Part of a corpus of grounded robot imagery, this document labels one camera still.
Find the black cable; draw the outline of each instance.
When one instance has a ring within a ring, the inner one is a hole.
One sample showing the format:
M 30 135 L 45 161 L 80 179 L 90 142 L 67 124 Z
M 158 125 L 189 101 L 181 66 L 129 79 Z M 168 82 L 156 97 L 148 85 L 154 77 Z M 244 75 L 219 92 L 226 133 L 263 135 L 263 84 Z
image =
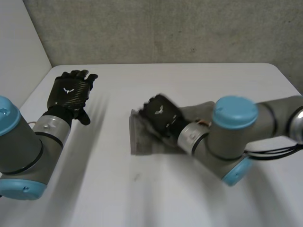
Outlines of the black cable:
M 299 146 L 303 146 L 301 144 L 296 144 L 294 146 L 291 146 L 291 147 L 285 147 L 285 148 L 277 148 L 277 149 L 272 149 L 272 150 L 263 150 L 263 151 L 251 151 L 251 150 L 245 150 L 244 152 L 245 153 L 258 153 L 258 154 L 265 154 L 265 153 L 268 153 L 268 152 L 273 152 L 273 151 L 280 151 L 280 150 L 286 150 L 286 149 L 296 149 L 297 147 Z
M 287 152 L 286 154 L 282 154 L 282 155 L 276 155 L 276 156 L 268 156 L 268 157 L 258 157 L 258 156 L 251 156 L 249 155 L 250 159 L 254 159 L 254 160 L 261 160 L 261 161 L 268 161 L 268 160 L 275 160 L 275 159 L 280 159 L 283 157 L 287 157 L 290 156 L 296 152 L 298 152 L 300 149 L 296 149 L 290 152 Z
M 296 144 L 295 146 L 291 147 L 285 147 L 285 148 L 278 148 L 278 149 L 272 149 L 272 150 L 264 150 L 264 151 L 245 151 L 245 153 L 248 155 L 250 159 L 254 160 L 275 160 L 280 159 L 283 157 L 287 157 L 289 155 L 292 155 L 299 150 L 303 149 L 302 144 Z

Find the white logo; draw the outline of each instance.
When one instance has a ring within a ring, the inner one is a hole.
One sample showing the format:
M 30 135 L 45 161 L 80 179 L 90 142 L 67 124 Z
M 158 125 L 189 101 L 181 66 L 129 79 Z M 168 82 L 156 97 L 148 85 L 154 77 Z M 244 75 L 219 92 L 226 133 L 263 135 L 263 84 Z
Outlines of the white logo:
M 155 114 L 161 114 L 161 113 L 163 113 L 163 106 L 160 106 L 160 110 L 155 112 Z
M 72 92 L 75 89 L 69 91 L 69 90 L 66 90 L 65 88 L 63 88 L 63 90 L 68 94 L 68 93 Z

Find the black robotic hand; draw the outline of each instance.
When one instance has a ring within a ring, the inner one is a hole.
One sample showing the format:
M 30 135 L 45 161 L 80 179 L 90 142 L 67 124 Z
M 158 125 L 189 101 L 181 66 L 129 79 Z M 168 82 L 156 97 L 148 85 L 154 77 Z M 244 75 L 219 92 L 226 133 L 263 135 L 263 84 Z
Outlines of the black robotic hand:
M 98 75 L 90 74 L 85 79 L 88 73 L 87 70 L 73 70 L 57 77 L 48 97 L 47 108 L 65 107 L 71 112 L 73 119 L 78 119 L 84 125 L 90 124 L 89 116 L 83 108 Z
M 156 95 L 144 104 L 139 115 L 146 119 L 154 130 L 163 137 L 178 138 L 182 129 L 189 124 L 180 109 L 164 95 Z

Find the light blue cap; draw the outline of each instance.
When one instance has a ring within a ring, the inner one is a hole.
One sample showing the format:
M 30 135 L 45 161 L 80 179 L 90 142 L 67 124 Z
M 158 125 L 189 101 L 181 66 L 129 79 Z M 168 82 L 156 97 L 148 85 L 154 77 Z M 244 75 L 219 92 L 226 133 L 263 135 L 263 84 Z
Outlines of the light blue cap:
M 0 179 L 0 195 L 16 200 L 37 200 L 47 185 L 24 179 Z
M 14 129 L 20 118 L 19 109 L 8 98 L 0 96 L 0 136 Z
M 213 121 L 225 129 L 243 129 L 255 122 L 257 106 L 249 99 L 238 96 L 220 98 L 214 108 Z
M 234 186 L 249 171 L 251 165 L 251 160 L 248 157 L 244 158 L 222 178 L 222 181 L 228 186 Z

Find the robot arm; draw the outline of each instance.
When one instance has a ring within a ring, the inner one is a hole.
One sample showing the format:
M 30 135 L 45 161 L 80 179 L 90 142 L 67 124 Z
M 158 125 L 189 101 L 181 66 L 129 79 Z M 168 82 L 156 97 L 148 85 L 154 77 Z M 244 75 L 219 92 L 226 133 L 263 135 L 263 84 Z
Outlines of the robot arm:
M 0 194 L 18 200 L 36 200 L 47 187 L 69 136 L 71 122 L 90 123 L 84 111 L 96 74 L 87 70 L 57 77 L 47 112 L 31 129 L 20 111 L 0 97 Z
M 180 148 L 230 186 L 251 166 L 244 153 L 247 143 L 277 136 L 303 143 L 301 96 L 258 104 L 242 97 L 223 97 L 215 105 L 211 127 L 188 122 L 162 95 L 151 98 L 139 113 L 158 133 L 173 137 Z

